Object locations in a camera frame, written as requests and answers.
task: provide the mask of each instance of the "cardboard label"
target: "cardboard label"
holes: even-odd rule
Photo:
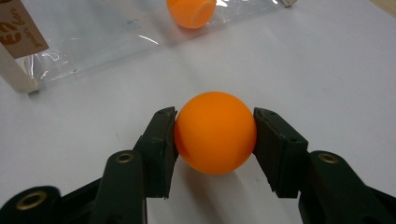
[[[0,0],[0,42],[15,59],[49,47],[21,0]]]

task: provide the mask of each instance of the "clear plastic bag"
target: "clear plastic bag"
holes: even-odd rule
[[[166,0],[22,0],[49,49],[28,56],[26,70],[39,87],[108,61],[170,45],[269,8],[276,0],[218,0],[203,28],[171,18]]]

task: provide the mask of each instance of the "white table surface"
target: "white table surface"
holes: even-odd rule
[[[183,43],[53,82],[37,94],[0,80],[0,204],[35,186],[62,195],[133,148],[154,112],[204,91],[274,110],[309,151],[345,158],[396,196],[396,20],[368,0],[300,0]],[[169,200],[148,223],[302,223],[297,200],[271,192],[254,156],[202,175],[177,160]]]

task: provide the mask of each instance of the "ping pong ball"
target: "ping pong ball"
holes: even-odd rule
[[[242,165],[256,145],[256,124],[238,98],[219,91],[189,100],[175,122],[175,144],[193,169],[227,174]]]
[[[216,0],[166,0],[166,5],[177,24],[197,29],[207,24],[213,16]]]

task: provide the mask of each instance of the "orange ping pong ball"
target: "orange ping pong ball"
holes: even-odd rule
[[[256,124],[238,98],[219,91],[189,100],[175,122],[175,143],[193,169],[210,175],[242,165],[256,145]]]
[[[173,20],[185,28],[197,29],[212,18],[216,0],[166,0]]]

